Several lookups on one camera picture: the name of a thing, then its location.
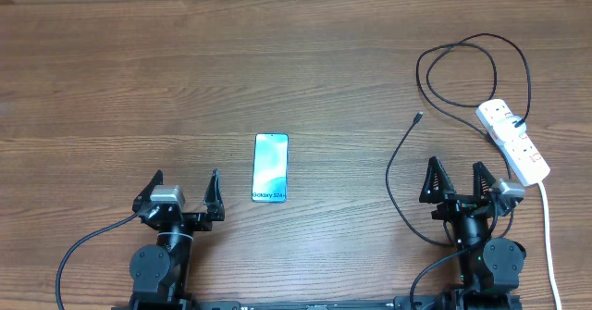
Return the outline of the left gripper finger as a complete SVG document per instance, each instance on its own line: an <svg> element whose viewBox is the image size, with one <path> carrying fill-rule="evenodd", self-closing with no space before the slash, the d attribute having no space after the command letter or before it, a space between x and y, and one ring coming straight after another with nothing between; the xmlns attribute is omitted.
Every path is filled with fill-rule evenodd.
<svg viewBox="0 0 592 310"><path fill-rule="evenodd" d="M158 185L163 184L163 171L158 169L149 183L144 187L144 189L137 195L137 197L133 200L132 203L132 211L134 213L138 213L143 204L146 204L150 201L150 196L154 190L154 188Z"/></svg>
<svg viewBox="0 0 592 310"><path fill-rule="evenodd" d="M218 169L212 172L209 185L206 189L203 204L206 206L206 213L212 221L225 220L225 207L220 191L220 173Z"/></svg>

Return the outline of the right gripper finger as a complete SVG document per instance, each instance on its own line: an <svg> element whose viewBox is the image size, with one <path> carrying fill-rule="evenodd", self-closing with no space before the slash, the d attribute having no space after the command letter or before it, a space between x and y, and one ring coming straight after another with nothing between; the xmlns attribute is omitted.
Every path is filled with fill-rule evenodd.
<svg viewBox="0 0 592 310"><path fill-rule="evenodd" d="M455 188L440 160L436 156L430 157L419 202L440 204L450 199L454 194Z"/></svg>
<svg viewBox="0 0 592 310"><path fill-rule="evenodd" d="M473 195L474 198L485 198L491 192L496 179L482 162L473 164Z"/></svg>

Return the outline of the Samsung Galaxy smartphone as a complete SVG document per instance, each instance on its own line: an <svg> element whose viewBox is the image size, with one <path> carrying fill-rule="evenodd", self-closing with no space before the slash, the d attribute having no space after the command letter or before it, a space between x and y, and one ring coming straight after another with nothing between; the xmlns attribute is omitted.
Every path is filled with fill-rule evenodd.
<svg viewBox="0 0 592 310"><path fill-rule="evenodd" d="M288 194L289 136L257 133L253 156L252 200L284 203Z"/></svg>

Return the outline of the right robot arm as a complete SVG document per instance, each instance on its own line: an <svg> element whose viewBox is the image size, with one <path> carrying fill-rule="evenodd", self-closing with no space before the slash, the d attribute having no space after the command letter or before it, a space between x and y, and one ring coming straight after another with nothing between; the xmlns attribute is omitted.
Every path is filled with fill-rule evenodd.
<svg viewBox="0 0 592 310"><path fill-rule="evenodd" d="M493 231L500 217L513 213L523 201L525 188L519 181L496 179L481 163L473 164L473 193L456 192L440 160L428 160L419 201L436 207L434 220L452 228L451 259L459 260L462 283L450 286L425 301L410 296L415 309L520 309L512 291L519 287L526 250L518 242L496 237Z"/></svg>

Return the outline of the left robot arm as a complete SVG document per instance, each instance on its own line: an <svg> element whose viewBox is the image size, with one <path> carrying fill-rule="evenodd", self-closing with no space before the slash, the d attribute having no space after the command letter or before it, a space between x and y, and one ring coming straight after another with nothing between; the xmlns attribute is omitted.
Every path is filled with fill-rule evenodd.
<svg viewBox="0 0 592 310"><path fill-rule="evenodd" d="M186 212L178 185L167 186L158 170L132 204L141 223L157 232L155 244L140 248L130 259L133 279L130 309L198 309L196 298L186 292L193 234L210 231L225 219L219 171L214 170L204 194L203 212Z"/></svg>

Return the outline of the white charger plug adapter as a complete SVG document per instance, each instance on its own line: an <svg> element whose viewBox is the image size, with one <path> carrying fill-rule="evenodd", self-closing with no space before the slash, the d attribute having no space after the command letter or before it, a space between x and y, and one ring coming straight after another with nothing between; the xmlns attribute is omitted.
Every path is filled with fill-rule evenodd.
<svg viewBox="0 0 592 310"><path fill-rule="evenodd" d="M520 139L526 133L525 121L518 116L502 118L491 126L490 135L497 144Z"/></svg>

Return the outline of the white power strip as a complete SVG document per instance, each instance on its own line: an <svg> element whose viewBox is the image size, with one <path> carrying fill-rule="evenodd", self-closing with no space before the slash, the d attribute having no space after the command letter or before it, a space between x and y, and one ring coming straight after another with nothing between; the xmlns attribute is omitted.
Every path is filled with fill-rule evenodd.
<svg viewBox="0 0 592 310"><path fill-rule="evenodd" d="M502 99L492 99L482 103L475 113L489 135L491 126L495 122L502 118L517 116ZM549 175L549 165L527 133L510 143L503 145L495 141L494 143L503 152L512 171L524 186L536 185Z"/></svg>

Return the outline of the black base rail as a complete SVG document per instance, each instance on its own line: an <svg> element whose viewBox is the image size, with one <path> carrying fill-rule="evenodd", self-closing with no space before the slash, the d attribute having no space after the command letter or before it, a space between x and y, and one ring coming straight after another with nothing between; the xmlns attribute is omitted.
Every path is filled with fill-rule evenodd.
<svg viewBox="0 0 592 310"><path fill-rule="evenodd" d="M415 297L415 308L420 310L437 309L508 309L522 310L523 306L518 296L510 299L484 299L478 301L476 297L467 297L468 305L455 306L446 303L442 297ZM201 310L411 310L412 304L408 296L397 296L386 301L345 301L345 302L315 302L315 303L259 303L240 304L239 302L201 302L194 306Z"/></svg>

